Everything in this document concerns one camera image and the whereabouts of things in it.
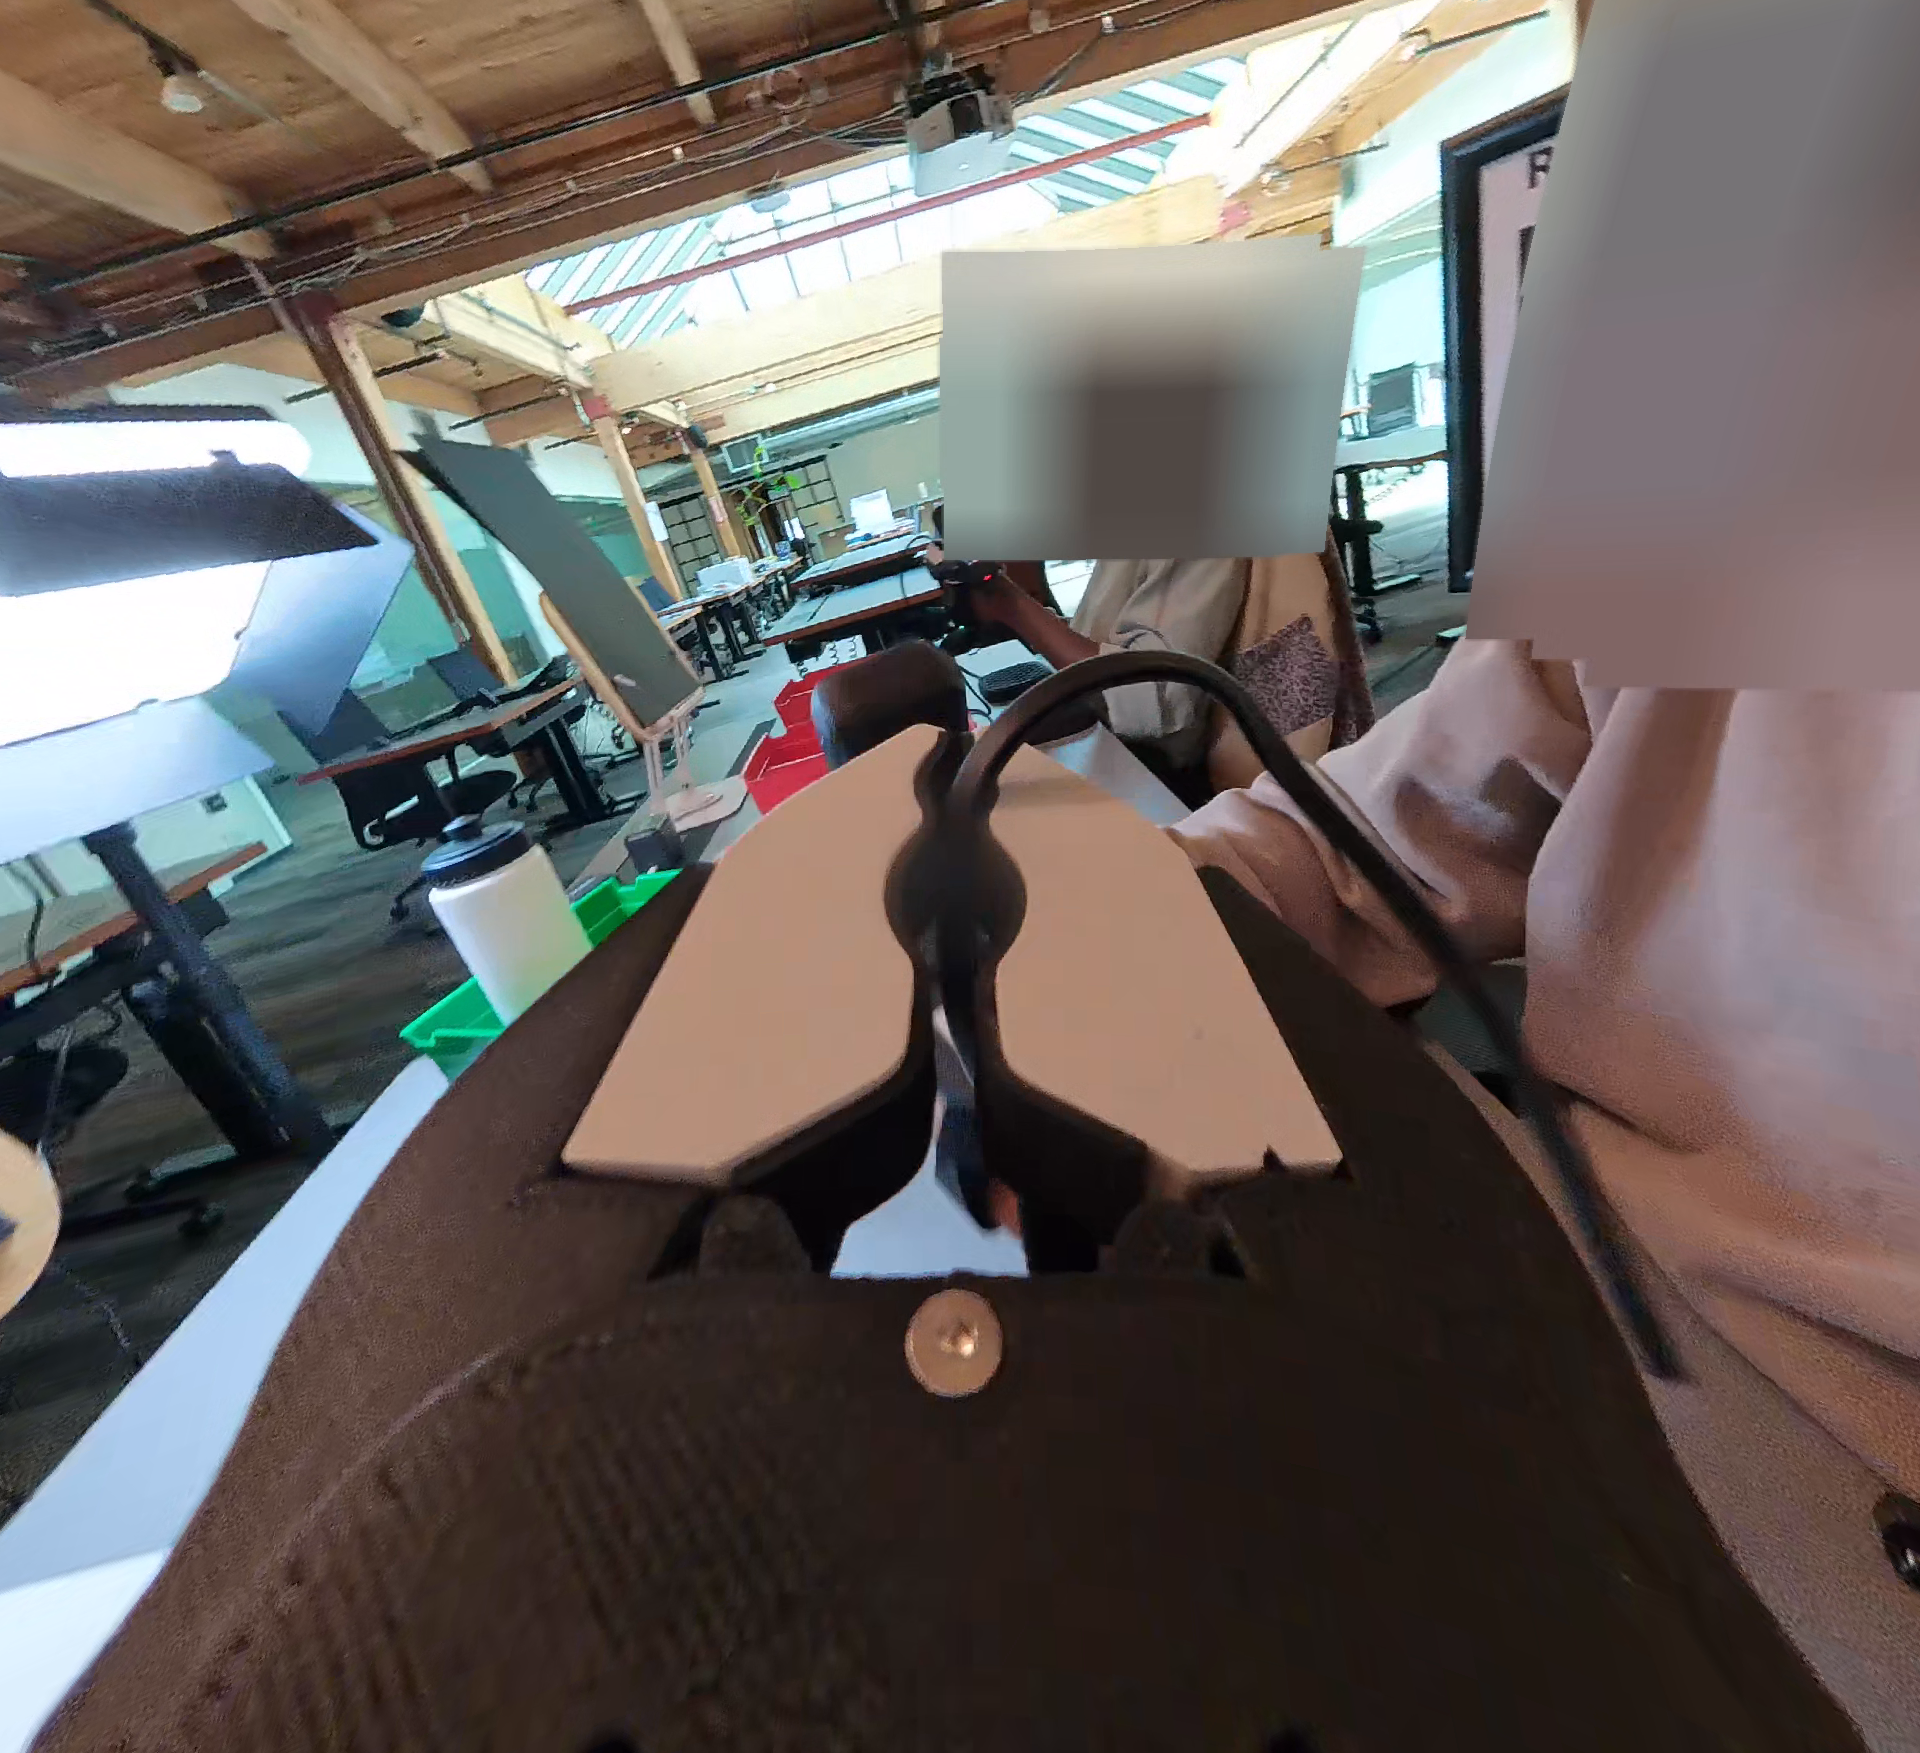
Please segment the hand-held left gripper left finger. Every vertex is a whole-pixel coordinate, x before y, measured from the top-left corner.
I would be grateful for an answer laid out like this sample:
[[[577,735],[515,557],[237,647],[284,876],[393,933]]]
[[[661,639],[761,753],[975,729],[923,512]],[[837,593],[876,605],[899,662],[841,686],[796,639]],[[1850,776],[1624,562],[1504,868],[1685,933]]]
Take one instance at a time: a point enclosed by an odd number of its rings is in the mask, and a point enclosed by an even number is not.
[[[615,1187],[761,1196],[827,1274],[923,1164],[932,1004],[887,883],[963,747],[907,729],[755,822],[699,883],[563,1145]]]

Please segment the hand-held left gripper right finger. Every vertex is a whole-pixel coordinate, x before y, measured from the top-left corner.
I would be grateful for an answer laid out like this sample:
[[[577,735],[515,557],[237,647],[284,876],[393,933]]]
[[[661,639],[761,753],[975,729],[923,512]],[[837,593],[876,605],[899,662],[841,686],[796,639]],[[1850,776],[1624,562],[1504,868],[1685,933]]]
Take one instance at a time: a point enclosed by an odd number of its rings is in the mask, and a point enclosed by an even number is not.
[[[981,1174],[1031,1276],[1090,1274],[1145,1205],[1342,1168],[1304,1065],[1167,827],[1021,747],[988,844],[1003,946],[975,976]]]

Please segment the red open-front bin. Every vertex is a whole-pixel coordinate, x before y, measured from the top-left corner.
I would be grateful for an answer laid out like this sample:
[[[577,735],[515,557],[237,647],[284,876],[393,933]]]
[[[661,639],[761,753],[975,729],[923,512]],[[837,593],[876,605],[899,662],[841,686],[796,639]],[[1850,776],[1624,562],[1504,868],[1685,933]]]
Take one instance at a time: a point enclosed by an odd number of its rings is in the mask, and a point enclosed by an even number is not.
[[[815,729],[766,731],[755,740],[742,780],[761,817],[774,815],[796,791],[823,780],[830,771],[821,735]]]

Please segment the white bottle with black cap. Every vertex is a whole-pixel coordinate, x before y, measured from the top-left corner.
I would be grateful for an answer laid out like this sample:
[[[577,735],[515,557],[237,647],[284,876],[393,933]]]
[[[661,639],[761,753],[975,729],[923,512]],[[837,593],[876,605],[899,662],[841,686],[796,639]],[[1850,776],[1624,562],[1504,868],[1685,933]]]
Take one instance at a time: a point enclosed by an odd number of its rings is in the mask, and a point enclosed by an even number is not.
[[[511,1025],[591,949],[552,857],[515,822],[447,822],[419,871],[498,1025]]]

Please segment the green plastic bin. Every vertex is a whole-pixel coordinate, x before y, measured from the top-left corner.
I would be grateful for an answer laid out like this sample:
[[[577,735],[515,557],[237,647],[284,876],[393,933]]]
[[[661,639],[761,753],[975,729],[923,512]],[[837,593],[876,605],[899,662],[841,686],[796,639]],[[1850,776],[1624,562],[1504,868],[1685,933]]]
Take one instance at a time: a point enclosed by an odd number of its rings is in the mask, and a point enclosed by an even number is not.
[[[639,880],[600,880],[585,887],[570,908],[577,924],[589,935],[589,946],[600,949],[628,921],[636,921],[664,890],[670,890],[681,871],[647,871]],[[479,979],[466,979],[447,998],[431,1004],[419,1017],[398,1030],[398,1038],[431,1056],[447,1080],[456,1080],[484,1046],[502,1031],[502,1017],[484,994]]]

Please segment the dark top work table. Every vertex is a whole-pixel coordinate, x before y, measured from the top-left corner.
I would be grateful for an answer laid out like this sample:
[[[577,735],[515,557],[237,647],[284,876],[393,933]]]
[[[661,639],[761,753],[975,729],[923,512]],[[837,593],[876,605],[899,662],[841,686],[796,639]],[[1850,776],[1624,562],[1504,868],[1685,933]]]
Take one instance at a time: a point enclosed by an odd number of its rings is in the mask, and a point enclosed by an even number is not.
[[[861,586],[841,586],[796,599],[761,641],[776,647],[787,662],[815,662],[837,641],[861,641],[865,651],[881,651],[899,623],[919,629],[923,615],[946,614],[946,587],[927,565],[907,565]]]

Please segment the green potted plant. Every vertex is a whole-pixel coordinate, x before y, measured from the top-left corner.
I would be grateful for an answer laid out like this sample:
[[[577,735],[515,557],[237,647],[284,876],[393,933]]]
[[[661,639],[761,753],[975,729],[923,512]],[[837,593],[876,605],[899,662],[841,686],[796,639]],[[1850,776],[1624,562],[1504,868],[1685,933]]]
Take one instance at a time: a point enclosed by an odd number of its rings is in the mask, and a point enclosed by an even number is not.
[[[748,528],[755,528],[770,545],[791,540],[803,528],[803,508],[809,496],[806,472],[791,472],[766,437],[755,437],[754,449],[737,442],[737,488],[735,501]]]

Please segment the dark tilted board on stand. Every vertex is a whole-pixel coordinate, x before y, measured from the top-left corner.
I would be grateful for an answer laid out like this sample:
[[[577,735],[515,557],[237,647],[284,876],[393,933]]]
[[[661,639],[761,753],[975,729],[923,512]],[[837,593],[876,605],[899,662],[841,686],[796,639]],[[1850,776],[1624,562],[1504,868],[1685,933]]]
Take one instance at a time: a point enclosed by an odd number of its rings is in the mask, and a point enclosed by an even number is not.
[[[534,576],[539,605],[581,680],[644,764],[643,805],[676,832],[744,805],[737,776],[695,780],[687,742],[706,686],[653,605],[510,449],[422,437],[405,463],[456,500]]]

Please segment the black office chair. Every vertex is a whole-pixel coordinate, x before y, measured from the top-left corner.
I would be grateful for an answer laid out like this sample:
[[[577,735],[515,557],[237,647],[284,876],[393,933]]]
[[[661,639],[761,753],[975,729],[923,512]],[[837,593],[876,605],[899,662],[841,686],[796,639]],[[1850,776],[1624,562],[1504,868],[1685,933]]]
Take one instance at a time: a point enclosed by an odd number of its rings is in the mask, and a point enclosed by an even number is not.
[[[52,1046],[29,1038],[4,1056],[4,1138],[22,1145],[35,1164],[55,1168],[61,1145],[91,1113],[96,1113],[127,1072],[129,1056],[105,1038],[81,1038],[76,1022],[67,1022]],[[222,1231],[227,1208],[200,1195],[161,1196],[133,1190],[81,1196],[76,1208],[61,1195],[58,1238],[108,1238],[159,1220],[171,1220],[184,1239],[203,1239]]]
[[[505,805],[519,779],[511,768],[461,776],[466,735],[446,722],[419,731],[388,731],[381,718],[343,691],[330,725],[312,731],[290,725],[314,771],[302,780],[326,780],[342,797],[355,846],[367,854],[422,846],[435,851],[446,826],[484,817]]]

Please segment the ceiling projector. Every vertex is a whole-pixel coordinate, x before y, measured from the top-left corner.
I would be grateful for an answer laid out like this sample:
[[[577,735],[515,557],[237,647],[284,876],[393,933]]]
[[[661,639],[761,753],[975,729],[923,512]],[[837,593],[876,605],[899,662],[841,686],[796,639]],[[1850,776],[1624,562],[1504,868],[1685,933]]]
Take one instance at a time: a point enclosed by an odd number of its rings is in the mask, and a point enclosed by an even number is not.
[[[951,53],[923,57],[903,97],[913,196],[932,200],[1001,175],[1015,129],[1015,109],[987,66],[956,66]]]

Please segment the person's beige sweater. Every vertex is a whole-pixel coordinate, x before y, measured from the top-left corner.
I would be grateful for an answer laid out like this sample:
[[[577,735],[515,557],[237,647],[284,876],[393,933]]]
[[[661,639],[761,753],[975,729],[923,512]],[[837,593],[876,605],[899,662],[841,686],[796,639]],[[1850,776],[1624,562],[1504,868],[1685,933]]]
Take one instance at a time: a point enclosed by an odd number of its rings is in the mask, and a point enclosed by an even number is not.
[[[1590,690],[1531,863],[1531,1037],[1687,1313],[1918,1501],[1918,691]]]

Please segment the black light stand pole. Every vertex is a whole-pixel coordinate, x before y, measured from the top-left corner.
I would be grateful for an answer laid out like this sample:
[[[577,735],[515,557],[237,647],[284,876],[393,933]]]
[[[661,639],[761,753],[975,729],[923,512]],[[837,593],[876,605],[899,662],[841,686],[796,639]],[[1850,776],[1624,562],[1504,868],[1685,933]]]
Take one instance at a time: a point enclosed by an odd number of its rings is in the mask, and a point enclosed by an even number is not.
[[[227,1147],[239,1163],[320,1163],[332,1150],[321,1108],[268,1042],[184,905],[169,897],[140,854],[133,826],[85,832],[81,846],[99,860],[169,976],[165,1025],[171,1031],[152,1030],[146,1038],[216,1123]]]

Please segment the framed poster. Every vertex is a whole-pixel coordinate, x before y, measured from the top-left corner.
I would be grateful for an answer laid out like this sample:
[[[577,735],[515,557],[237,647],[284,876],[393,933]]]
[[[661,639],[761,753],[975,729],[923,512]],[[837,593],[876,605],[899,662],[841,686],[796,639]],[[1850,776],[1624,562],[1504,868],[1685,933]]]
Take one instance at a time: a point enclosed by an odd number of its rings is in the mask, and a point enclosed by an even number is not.
[[[1447,586],[1470,593],[1524,276],[1570,85],[1440,142]]]

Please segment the studio light panel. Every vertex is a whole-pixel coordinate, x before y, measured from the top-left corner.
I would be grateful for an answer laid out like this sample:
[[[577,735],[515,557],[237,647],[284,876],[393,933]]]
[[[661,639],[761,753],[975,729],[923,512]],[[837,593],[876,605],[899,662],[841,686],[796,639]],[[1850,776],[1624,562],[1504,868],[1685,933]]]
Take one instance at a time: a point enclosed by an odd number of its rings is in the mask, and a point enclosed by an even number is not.
[[[332,718],[413,565],[255,405],[4,403],[4,860],[255,779],[212,694]]]

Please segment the black board with wooden rim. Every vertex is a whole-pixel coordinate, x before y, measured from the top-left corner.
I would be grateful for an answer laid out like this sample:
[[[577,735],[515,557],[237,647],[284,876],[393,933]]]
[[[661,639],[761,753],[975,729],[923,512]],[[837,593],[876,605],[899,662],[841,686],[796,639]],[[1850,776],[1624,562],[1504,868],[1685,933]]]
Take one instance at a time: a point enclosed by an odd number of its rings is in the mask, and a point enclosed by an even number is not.
[[[0,1309],[12,1317],[46,1274],[61,1238],[61,1190],[46,1157],[4,1132],[4,1287]]]

